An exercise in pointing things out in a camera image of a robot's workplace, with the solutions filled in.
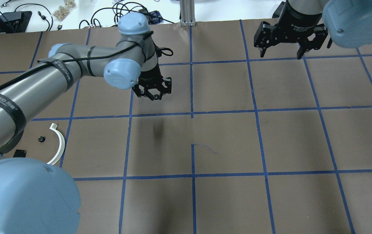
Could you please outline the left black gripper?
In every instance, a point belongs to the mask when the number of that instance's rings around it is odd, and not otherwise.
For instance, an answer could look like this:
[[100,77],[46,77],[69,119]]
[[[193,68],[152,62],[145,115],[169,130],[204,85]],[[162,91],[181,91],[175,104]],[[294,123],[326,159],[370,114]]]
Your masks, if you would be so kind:
[[155,101],[155,99],[149,89],[158,89],[159,98],[172,92],[172,78],[162,76],[158,63],[152,69],[140,73],[138,84],[145,89],[140,89],[140,86],[135,85],[132,87],[134,94],[139,98],[146,97],[151,101]]

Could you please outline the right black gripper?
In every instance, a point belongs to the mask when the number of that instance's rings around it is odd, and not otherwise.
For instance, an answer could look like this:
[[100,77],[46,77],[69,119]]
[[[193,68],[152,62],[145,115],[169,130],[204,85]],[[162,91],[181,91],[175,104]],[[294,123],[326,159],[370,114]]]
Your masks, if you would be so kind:
[[285,3],[278,23],[261,22],[253,38],[253,46],[263,58],[268,48],[279,43],[298,43],[297,59],[310,50],[318,50],[328,36],[327,28],[318,25],[322,12],[304,14],[290,3]]

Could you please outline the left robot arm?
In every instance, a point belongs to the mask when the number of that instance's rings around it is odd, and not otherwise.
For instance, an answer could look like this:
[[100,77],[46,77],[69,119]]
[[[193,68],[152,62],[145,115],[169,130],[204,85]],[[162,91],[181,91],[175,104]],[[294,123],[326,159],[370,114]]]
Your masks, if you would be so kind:
[[[152,101],[171,93],[146,16],[127,13],[117,27],[122,37],[114,48],[56,44],[47,58],[0,86],[0,155],[14,149],[27,123],[83,76],[102,77]],[[59,133],[58,151],[49,162],[0,157],[0,234],[77,233],[80,193],[74,179],[55,165],[64,149]]]

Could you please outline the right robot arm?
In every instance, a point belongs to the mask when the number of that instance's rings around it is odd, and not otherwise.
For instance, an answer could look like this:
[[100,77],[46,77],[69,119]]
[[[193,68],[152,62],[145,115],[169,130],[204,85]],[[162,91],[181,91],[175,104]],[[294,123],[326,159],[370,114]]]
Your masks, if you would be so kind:
[[372,0],[286,0],[271,25],[261,22],[253,38],[260,56],[280,43],[299,44],[296,58],[319,50],[330,37],[327,48],[359,48],[372,44]]

